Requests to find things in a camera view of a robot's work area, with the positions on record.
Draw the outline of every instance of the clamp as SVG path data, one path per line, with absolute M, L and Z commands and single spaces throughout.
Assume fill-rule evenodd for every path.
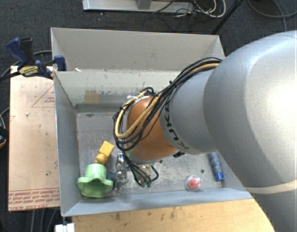
M 54 60 L 42 63 L 40 60 L 35 60 L 32 51 L 32 38 L 12 39 L 7 44 L 9 54 L 18 60 L 17 71 L 0 78 L 0 81 L 11 78 L 13 76 L 22 75 L 24 77 L 40 76 L 48 79 L 53 79 L 53 72 L 50 71 L 46 64 L 54 63 L 57 68 L 54 71 L 66 71 L 67 65 L 65 59 L 61 55 L 54 57 Z

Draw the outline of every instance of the table surface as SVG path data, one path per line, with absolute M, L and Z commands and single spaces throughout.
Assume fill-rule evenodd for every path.
M 76 232 L 273 232 L 254 199 L 73 217 Z

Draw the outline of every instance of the green plastic object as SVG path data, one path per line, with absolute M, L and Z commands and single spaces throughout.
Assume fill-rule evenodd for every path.
M 85 177 L 77 180 L 81 194 L 86 197 L 103 198 L 113 189 L 113 181 L 106 179 L 106 168 L 94 163 L 86 167 Z

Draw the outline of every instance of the blue marker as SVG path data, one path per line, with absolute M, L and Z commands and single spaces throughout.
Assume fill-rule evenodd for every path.
M 221 162 L 219 160 L 219 156 L 217 152 L 210 153 L 209 154 L 211 166 L 212 166 L 212 171 L 215 175 L 216 181 L 222 181 L 225 179 L 223 171 L 222 171 L 222 166 Z

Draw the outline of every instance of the black carpet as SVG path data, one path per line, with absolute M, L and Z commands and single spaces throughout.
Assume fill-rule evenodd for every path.
M 235 0 L 225 0 L 229 9 Z M 297 0 L 274 0 L 284 14 L 297 10 Z M 251 0 L 254 6 L 267 14 L 280 15 L 270 0 Z M 15 60 L 9 56 L 6 45 L 15 37 L 32 37 L 34 50 L 51 49 L 50 28 L 109 29 L 131 31 L 180 32 L 210 34 L 219 19 L 205 16 L 174 18 L 170 15 L 132 12 L 84 12 L 82 0 L 0 0 L 0 75 Z M 297 30 L 297 15 L 286 19 L 287 30 Z M 254 40 L 284 31 L 282 19 L 264 17 L 253 11 L 244 1 L 218 31 L 225 55 Z M 9 106 L 10 82 L 0 84 L 0 111 Z M 5 115 L 8 126 L 8 114 Z M 32 212 L 8 212 L 8 145 L 0 150 L 0 219 L 9 232 L 30 230 Z M 53 210 L 45 211 L 46 228 Z M 40 230 L 42 210 L 36 211 L 35 230 Z M 55 222 L 62 219 L 56 212 Z

